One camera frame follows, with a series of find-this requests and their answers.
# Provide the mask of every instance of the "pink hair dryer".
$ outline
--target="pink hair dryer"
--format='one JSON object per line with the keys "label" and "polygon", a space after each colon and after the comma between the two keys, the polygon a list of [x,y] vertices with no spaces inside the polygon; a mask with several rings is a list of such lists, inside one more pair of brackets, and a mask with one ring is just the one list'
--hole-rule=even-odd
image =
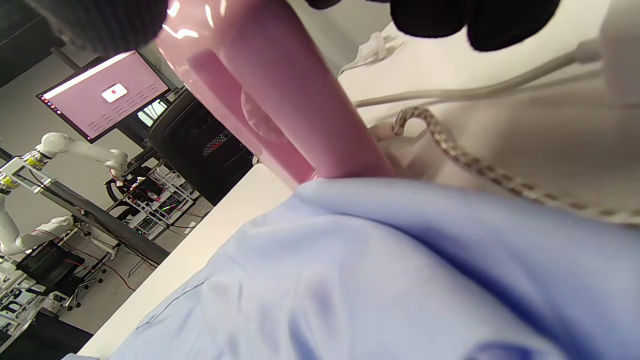
{"label": "pink hair dryer", "polygon": [[172,0],[157,38],[185,85],[290,186],[396,176],[284,0]]}

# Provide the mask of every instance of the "light blue shirt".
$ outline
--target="light blue shirt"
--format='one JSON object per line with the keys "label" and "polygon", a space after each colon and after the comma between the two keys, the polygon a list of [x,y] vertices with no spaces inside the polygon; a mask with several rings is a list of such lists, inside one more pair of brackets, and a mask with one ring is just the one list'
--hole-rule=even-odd
{"label": "light blue shirt", "polygon": [[521,200],[317,180],[109,360],[640,359],[640,238]]}

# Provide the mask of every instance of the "white plug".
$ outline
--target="white plug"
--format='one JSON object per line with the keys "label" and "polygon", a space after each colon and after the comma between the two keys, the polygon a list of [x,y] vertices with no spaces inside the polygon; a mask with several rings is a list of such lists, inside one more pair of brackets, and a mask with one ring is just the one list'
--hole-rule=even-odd
{"label": "white plug", "polygon": [[640,0],[612,0],[599,37],[609,97],[640,104]]}
{"label": "white plug", "polygon": [[380,32],[375,32],[371,34],[369,41],[358,47],[356,60],[345,65],[338,73],[338,76],[342,75],[342,73],[347,70],[355,69],[357,67],[361,67],[362,65],[367,65],[369,63],[384,60],[386,57],[387,44],[385,43],[385,38]]}

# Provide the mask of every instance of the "monitor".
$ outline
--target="monitor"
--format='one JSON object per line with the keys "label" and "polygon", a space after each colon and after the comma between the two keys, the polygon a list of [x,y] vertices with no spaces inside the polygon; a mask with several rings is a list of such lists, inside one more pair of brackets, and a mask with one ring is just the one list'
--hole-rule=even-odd
{"label": "monitor", "polygon": [[116,55],[38,94],[90,143],[169,91],[136,52]]}

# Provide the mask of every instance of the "white robotic arm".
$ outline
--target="white robotic arm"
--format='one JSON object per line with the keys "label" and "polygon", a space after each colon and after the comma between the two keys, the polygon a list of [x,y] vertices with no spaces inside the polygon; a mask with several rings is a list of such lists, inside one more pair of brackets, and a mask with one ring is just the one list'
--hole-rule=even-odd
{"label": "white robotic arm", "polygon": [[[119,178],[127,169],[128,155],[119,150],[107,150],[77,142],[66,134],[49,133],[42,137],[42,143],[21,157],[21,160],[35,170],[41,170],[49,160],[63,152],[70,152],[85,159],[98,161],[109,169],[111,176]],[[10,256],[33,249],[37,245],[61,237],[73,226],[71,217],[58,217],[48,224],[39,226],[33,232],[20,235],[15,222],[4,209],[4,200],[12,190],[20,186],[12,179],[13,174],[7,174],[4,167],[0,169],[0,255]]]}
{"label": "white robotic arm", "polygon": [[36,150],[53,159],[62,152],[70,152],[85,159],[98,161],[109,169],[113,177],[120,177],[127,170],[128,155],[120,150],[107,150],[86,142],[77,142],[62,133],[49,133],[42,137]]}

